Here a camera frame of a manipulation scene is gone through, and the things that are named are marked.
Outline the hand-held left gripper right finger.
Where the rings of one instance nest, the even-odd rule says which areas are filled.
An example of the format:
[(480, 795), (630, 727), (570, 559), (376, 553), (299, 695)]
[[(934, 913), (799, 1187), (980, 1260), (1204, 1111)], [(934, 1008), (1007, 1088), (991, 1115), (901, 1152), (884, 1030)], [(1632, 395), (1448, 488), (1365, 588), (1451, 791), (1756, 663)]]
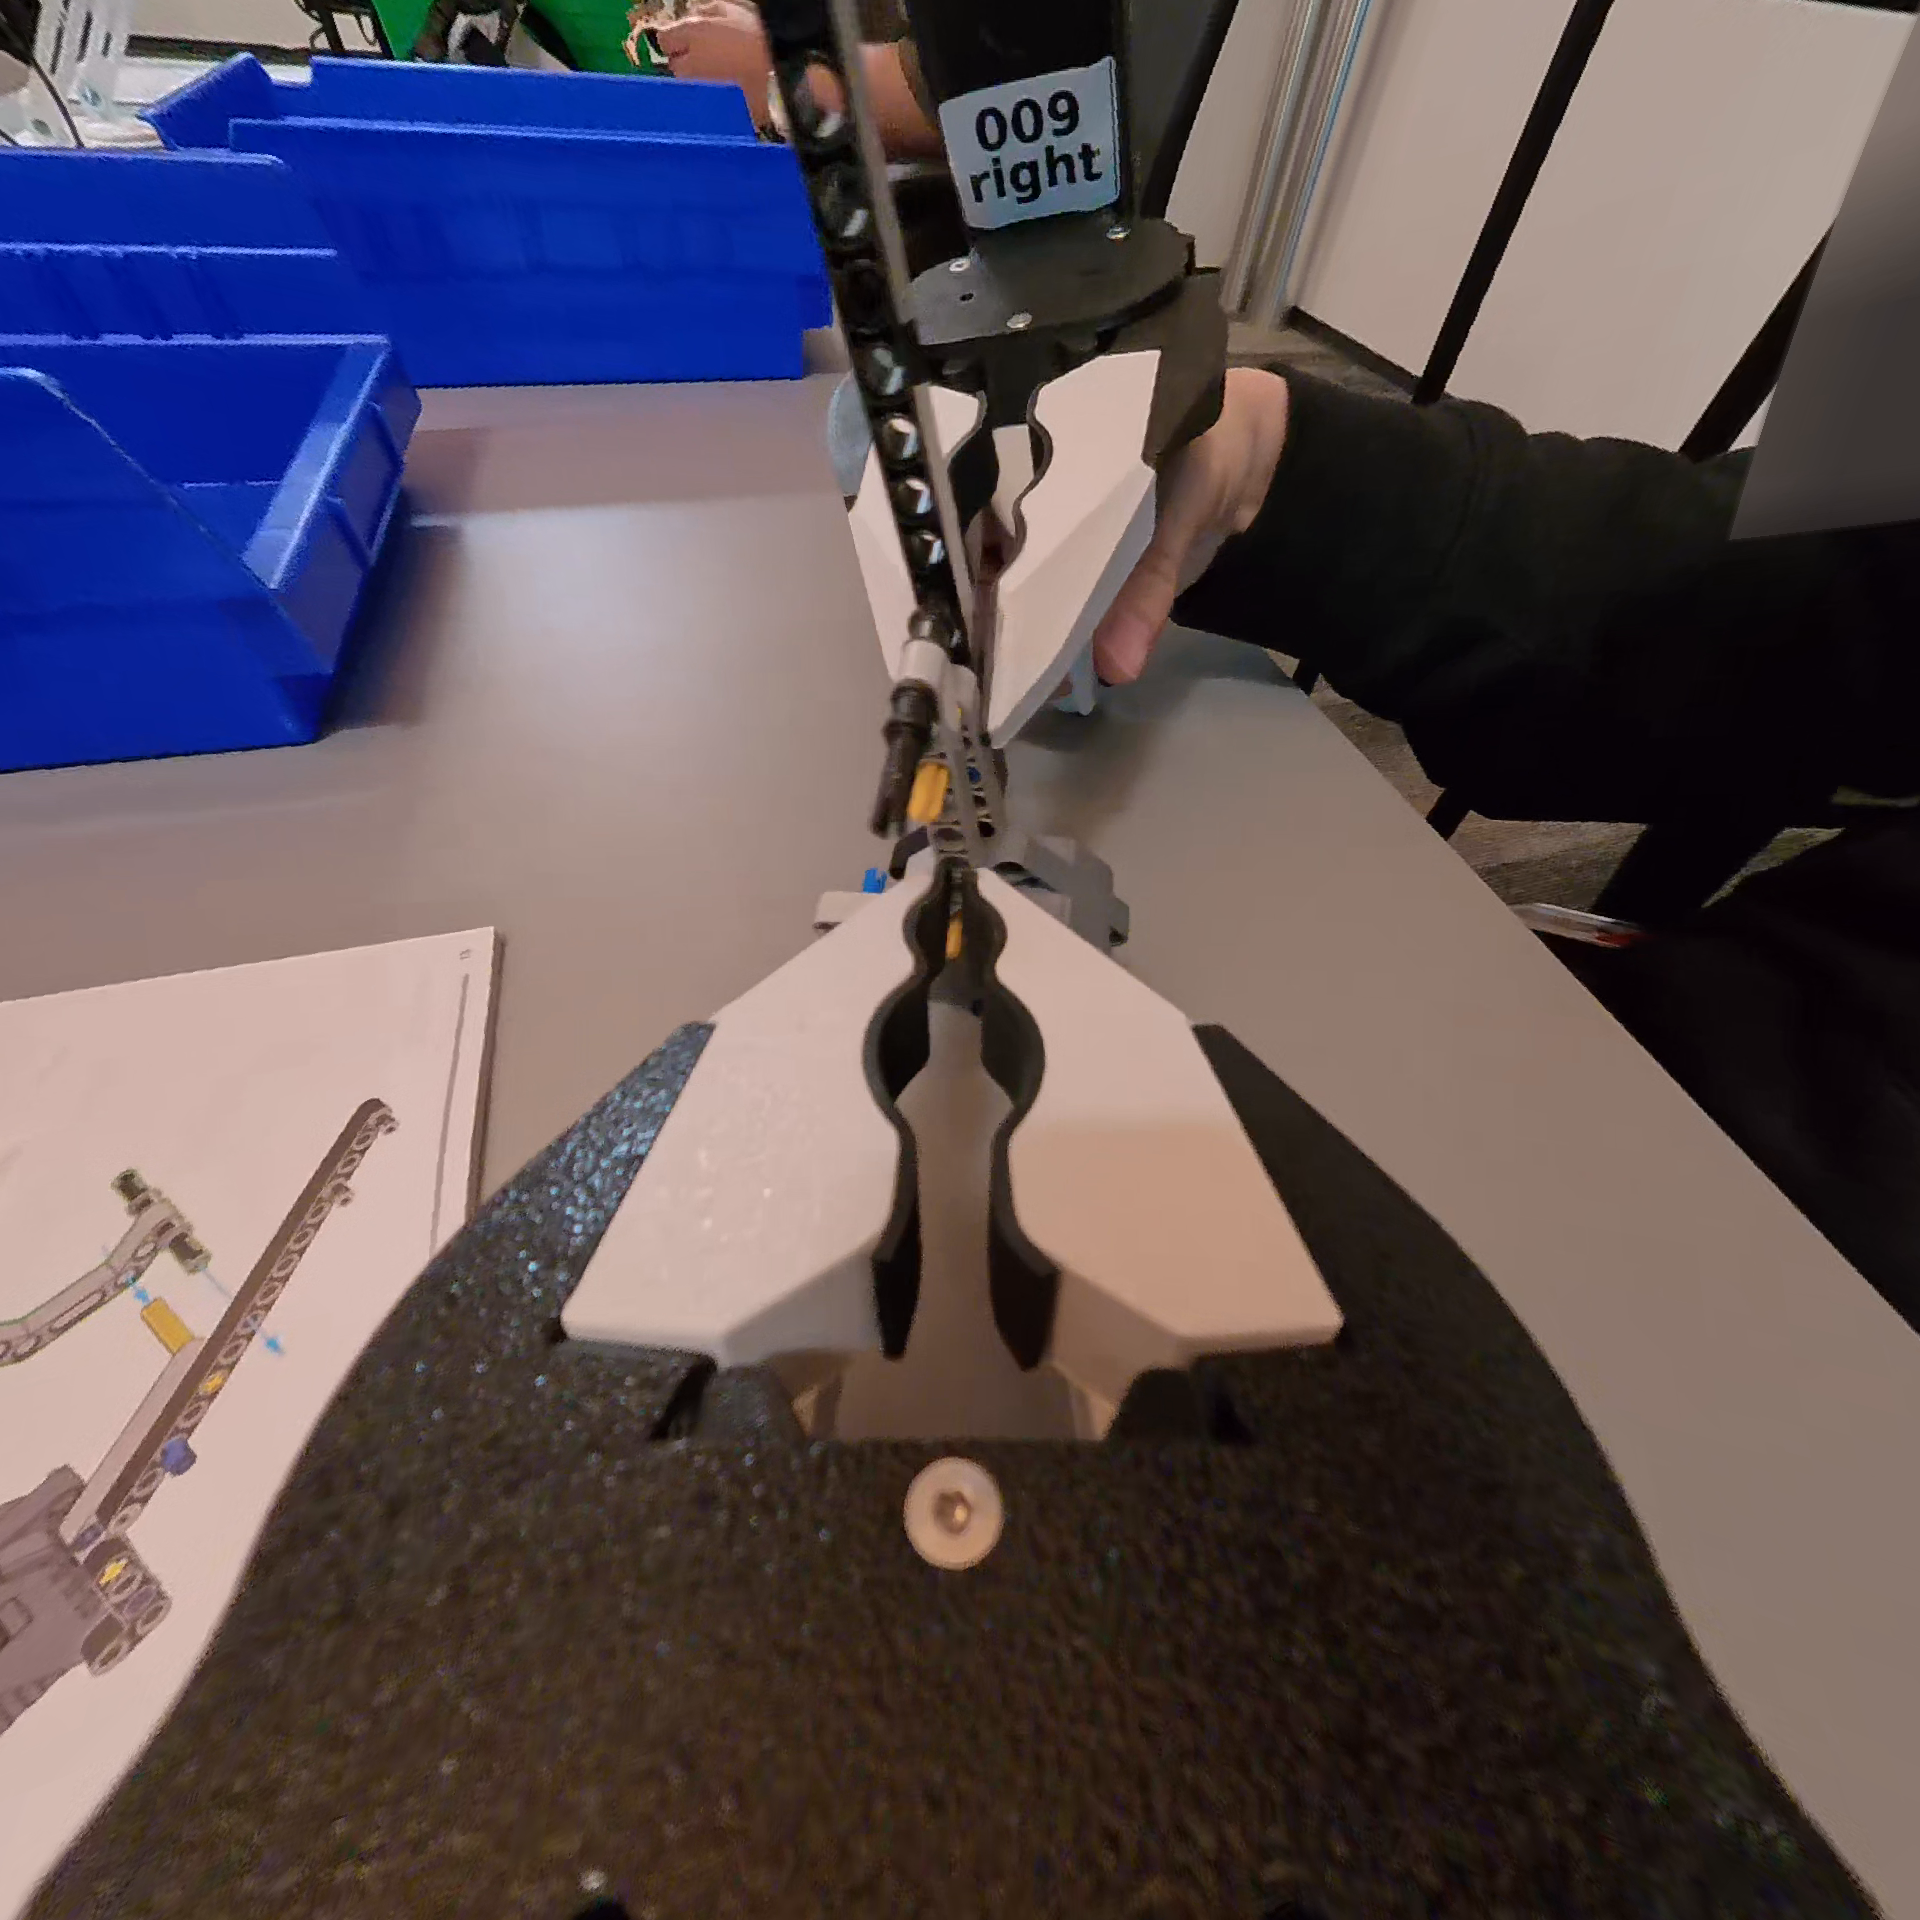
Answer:
[(980, 873), (966, 947), (991, 1143), (996, 1329), (1099, 1439), (1140, 1376), (1330, 1343), (1342, 1309), (1188, 1016)]

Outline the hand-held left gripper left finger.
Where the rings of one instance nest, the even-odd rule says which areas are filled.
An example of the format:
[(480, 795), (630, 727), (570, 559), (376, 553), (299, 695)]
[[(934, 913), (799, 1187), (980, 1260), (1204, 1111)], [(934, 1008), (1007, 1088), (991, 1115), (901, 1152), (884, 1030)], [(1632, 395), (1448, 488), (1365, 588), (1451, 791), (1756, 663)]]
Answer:
[(949, 917), (936, 869), (860, 895), (711, 1016), (566, 1299), (566, 1340), (758, 1367), (811, 1438), (844, 1436), (848, 1376), (904, 1352), (922, 1301), (901, 1096), (928, 1065)]

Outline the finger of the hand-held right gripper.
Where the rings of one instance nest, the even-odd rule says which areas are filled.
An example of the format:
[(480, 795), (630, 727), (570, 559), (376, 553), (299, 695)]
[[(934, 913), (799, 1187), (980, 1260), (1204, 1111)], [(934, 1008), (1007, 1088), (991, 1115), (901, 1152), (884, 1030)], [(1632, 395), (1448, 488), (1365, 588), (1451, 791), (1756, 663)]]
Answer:
[(978, 596), (983, 728), (1010, 744), (1088, 654), (1157, 516), (1144, 433), (1160, 349), (1107, 352), (1058, 374), (1027, 421), (983, 428), (988, 508), (1006, 547)]
[(848, 527), (876, 636), (907, 638), (917, 599), (854, 381), (839, 381), (830, 398), (830, 464), (848, 508)]

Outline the black axle with grey bush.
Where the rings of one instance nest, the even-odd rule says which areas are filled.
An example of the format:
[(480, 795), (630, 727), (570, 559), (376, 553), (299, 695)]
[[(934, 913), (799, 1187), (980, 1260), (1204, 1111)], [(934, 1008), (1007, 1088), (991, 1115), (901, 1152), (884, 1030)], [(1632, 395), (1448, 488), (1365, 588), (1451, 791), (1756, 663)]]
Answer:
[(879, 724), (879, 780), (870, 805), (870, 831), (877, 838), (898, 838), (914, 817), (922, 767), (940, 752), (950, 712), (954, 668), (943, 628), (907, 636)]

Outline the long black toy beam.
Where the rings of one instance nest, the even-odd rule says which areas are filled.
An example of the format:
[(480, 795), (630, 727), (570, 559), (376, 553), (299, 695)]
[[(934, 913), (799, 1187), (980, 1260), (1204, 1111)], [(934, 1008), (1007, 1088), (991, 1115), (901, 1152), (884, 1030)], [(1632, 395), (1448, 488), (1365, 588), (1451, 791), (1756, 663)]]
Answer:
[(904, 239), (856, 16), (851, 5), (828, 3), (767, 3), (758, 12), (917, 599), (907, 632), (943, 628), (954, 676), (975, 664), (974, 571), (928, 395), (928, 359), (907, 313)]

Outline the white instruction booklet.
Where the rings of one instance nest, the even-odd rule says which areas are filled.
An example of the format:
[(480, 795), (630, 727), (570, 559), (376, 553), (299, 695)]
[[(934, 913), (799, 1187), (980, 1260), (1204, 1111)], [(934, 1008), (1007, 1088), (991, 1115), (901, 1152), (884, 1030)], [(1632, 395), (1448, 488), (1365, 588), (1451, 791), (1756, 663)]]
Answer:
[(495, 934), (5, 1004), (5, 1836), (104, 1797), (472, 1190)]

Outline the person's right forearm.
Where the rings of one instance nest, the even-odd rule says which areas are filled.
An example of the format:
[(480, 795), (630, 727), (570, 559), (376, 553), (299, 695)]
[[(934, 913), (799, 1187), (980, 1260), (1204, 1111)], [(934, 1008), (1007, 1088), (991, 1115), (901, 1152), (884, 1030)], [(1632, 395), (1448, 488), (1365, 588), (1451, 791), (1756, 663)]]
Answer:
[(1284, 388), (1263, 503), (1182, 624), (1301, 655), (1491, 817), (1915, 805), (1912, 521), (1734, 540), (1744, 452)]

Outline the person's right hand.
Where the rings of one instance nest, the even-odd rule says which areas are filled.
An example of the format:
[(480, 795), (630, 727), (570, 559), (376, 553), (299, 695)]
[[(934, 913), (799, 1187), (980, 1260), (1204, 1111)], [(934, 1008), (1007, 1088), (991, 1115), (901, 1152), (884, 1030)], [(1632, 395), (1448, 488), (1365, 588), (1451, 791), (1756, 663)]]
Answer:
[(1140, 679), (1180, 596), (1219, 548), (1260, 516), (1287, 436), (1287, 376), (1270, 367), (1232, 367), (1219, 419), (1159, 468), (1154, 529), (1090, 641), (1102, 686)]

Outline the blue plastic bin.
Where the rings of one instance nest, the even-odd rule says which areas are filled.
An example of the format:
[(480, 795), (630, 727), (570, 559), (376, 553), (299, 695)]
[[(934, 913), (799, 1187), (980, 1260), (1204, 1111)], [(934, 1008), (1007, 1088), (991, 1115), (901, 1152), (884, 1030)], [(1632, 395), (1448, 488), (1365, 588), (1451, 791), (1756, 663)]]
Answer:
[(5, 769), (314, 740), (419, 413), (280, 161), (5, 149)]
[(834, 320), (799, 166), (727, 83), (232, 55), (141, 119), (275, 157), (420, 388), (802, 376)]

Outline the green plastic bin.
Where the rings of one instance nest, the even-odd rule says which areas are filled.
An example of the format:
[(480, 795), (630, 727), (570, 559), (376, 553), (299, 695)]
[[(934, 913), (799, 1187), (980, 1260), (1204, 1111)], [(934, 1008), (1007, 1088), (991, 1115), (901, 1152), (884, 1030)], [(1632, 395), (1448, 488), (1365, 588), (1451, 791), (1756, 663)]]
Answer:
[(664, 77), (648, 33), (623, 3), (370, 3), (396, 59), (555, 67), (603, 77)]

